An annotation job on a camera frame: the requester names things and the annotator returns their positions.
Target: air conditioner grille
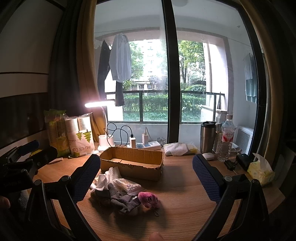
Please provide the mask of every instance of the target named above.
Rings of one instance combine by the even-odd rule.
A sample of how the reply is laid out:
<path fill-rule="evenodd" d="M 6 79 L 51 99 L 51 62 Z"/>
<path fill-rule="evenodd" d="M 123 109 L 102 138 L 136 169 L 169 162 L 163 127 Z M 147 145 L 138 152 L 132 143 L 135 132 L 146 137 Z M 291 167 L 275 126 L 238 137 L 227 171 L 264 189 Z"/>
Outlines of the air conditioner grille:
<path fill-rule="evenodd" d="M 250 134 L 244 132 L 242 129 L 239 128 L 237 131 L 237 138 L 235 144 L 237 144 L 242 149 L 242 153 L 246 153 L 249 139 Z"/>

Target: teal garment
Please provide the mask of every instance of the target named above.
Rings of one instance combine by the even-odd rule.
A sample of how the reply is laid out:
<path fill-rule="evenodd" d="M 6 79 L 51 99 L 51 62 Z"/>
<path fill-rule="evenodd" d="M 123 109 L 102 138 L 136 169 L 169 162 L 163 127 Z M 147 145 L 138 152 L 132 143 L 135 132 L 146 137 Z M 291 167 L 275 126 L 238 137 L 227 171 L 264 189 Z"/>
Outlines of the teal garment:
<path fill-rule="evenodd" d="M 247 101 L 257 103 L 258 81 L 255 58 L 250 53 L 244 58 L 245 91 Z"/>

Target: wooden table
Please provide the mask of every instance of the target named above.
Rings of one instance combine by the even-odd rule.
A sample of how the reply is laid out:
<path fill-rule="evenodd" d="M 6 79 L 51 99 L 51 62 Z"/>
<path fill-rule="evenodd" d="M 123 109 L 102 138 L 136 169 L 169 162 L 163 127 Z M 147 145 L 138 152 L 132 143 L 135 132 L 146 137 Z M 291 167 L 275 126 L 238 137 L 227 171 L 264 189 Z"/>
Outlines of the wooden table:
<path fill-rule="evenodd" d="M 79 166 L 82 166 L 88 156 L 66 159 L 39 170 L 36 179 L 43 182 L 59 180 L 63 175 L 71 175 Z M 161 201 L 162 207 L 158 210 L 159 217 L 153 211 L 143 208 L 138 216 L 130 217 L 116 213 L 112 208 L 100 208 L 96 200 L 90 198 L 89 192 L 83 201 L 77 203 L 86 220 L 93 230 L 103 240 L 145 240 L 148 241 L 152 232 L 160 232 L 167 241 L 192 240 L 207 221 L 216 203 L 210 201 L 201 182 L 192 169 L 193 156 L 164 157 L 164 168 L 160 181 L 147 181 L 129 178 L 141 184 L 147 191 L 153 192 Z M 210 161 L 222 175 L 235 175 L 226 169 L 220 161 Z M 235 170 L 238 174 L 251 177 L 239 165 Z M 268 206 L 272 212 L 283 200 L 284 195 L 272 185 L 263 189 Z M 61 223 L 67 222 L 58 201 L 54 201 Z M 229 218 L 221 231 L 221 235 L 228 232 L 237 211 L 239 201 L 232 208 Z"/>

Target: open cardboard box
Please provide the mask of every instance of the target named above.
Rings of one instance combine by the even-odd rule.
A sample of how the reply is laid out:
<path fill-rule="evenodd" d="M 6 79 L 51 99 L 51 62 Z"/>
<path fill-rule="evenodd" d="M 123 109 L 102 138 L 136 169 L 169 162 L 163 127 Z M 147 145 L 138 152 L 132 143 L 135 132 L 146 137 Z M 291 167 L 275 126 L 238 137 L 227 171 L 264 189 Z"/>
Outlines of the open cardboard box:
<path fill-rule="evenodd" d="M 100 154 L 101 170 L 118 167 L 123 176 L 158 181 L 163 169 L 163 152 L 126 147 L 109 147 Z"/>

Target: dark wall panel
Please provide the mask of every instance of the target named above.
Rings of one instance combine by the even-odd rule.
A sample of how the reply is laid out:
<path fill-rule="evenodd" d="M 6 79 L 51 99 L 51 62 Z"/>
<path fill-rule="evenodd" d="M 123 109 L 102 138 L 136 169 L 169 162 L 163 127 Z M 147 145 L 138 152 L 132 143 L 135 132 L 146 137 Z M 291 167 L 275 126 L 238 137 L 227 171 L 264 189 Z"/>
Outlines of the dark wall panel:
<path fill-rule="evenodd" d="M 45 129 L 43 111 L 48 94 L 34 93 L 0 98 L 0 148 Z"/>

